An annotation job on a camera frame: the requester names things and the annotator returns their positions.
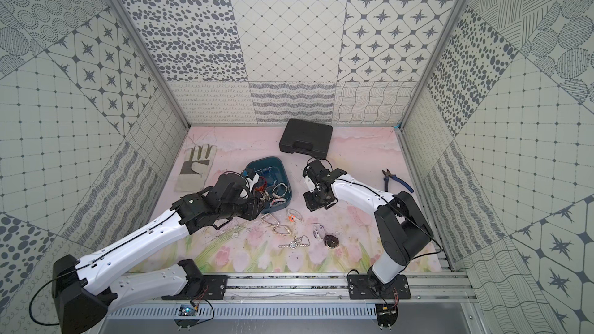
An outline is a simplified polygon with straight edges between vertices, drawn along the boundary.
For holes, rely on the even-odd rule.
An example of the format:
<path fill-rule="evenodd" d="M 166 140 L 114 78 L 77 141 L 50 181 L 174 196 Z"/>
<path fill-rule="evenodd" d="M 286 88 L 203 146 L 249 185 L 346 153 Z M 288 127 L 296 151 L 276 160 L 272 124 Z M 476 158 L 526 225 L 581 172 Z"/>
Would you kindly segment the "beige triangular watch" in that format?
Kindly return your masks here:
<path fill-rule="evenodd" d="M 285 198 L 289 192 L 289 187 L 285 183 L 279 183 L 275 185 L 271 191 L 271 195 L 274 199 Z"/>

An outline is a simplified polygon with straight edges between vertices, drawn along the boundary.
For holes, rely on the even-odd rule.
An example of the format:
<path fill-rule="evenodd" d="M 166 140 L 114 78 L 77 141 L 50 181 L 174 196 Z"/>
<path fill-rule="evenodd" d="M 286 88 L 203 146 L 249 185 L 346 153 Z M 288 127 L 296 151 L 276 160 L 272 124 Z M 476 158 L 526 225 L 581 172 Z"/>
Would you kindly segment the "red watch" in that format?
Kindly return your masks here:
<path fill-rule="evenodd" d="M 266 178 L 264 178 L 263 176 L 260 176 L 258 178 L 258 182 L 256 182 L 255 186 L 254 186 L 254 190 L 255 191 L 264 191 L 268 186 L 268 181 Z"/>

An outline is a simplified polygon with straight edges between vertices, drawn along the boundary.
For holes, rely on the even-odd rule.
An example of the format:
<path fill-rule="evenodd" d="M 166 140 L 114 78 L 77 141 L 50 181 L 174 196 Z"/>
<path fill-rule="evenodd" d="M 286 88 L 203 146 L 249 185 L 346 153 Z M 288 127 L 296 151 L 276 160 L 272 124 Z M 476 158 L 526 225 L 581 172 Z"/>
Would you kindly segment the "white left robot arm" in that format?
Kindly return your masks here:
<path fill-rule="evenodd" d="M 81 258 L 66 255 L 56 261 L 47 284 L 60 331 L 86 332 L 109 313 L 150 298 L 192 302 L 215 292 L 191 259 L 155 272 L 127 273 L 162 248 L 206 227 L 219 230 L 237 217 L 257 218 L 262 211 L 255 196 L 257 182 L 257 178 L 224 173 L 214 186 L 181 197 L 158 218 L 119 241 Z"/>

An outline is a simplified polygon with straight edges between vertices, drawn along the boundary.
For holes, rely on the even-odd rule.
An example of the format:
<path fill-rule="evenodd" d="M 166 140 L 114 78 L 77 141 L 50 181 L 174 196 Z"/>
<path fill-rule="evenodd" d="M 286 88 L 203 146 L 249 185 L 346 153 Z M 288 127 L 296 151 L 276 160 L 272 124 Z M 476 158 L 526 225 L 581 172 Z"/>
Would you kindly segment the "pink white watch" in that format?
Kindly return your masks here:
<path fill-rule="evenodd" d="M 276 205 L 279 205 L 279 204 L 284 204 L 284 203 L 286 203 L 286 201 L 287 201 L 287 199 L 286 199 L 286 198 L 278 198 L 278 199 L 274 199 L 274 200 L 272 200 L 272 201 L 270 202 L 270 206 L 271 206 L 271 207 L 274 207 L 274 206 L 276 206 Z"/>

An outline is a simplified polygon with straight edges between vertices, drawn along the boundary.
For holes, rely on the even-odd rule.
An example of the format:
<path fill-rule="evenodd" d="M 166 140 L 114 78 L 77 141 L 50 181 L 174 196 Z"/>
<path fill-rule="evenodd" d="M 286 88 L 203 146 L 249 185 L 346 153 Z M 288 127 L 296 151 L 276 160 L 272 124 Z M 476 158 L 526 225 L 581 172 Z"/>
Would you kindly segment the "blue watch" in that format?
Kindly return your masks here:
<path fill-rule="evenodd" d="M 268 163 L 267 165 L 262 165 L 261 168 L 258 169 L 258 172 L 267 175 L 269 173 L 274 173 L 278 171 L 278 166 L 275 163 Z"/>

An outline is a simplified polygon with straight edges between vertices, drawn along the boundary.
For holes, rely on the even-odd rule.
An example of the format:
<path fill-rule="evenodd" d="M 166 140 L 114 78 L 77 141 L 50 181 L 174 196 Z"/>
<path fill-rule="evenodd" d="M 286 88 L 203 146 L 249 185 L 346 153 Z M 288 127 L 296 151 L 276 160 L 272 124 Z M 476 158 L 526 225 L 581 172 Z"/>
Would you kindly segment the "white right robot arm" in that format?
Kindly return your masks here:
<path fill-rule="evenodd" d="M 372 264 L 369 279 L 391 284 L 432 243 L 433 230 L 411 193 L 388 193 L 366 185 L 342 169 L 328 170 L 315 159 L 303 170 L 307 209 L 329 209 L 343 201 L 371 215 L 377 224 L 383 254 Z"/>

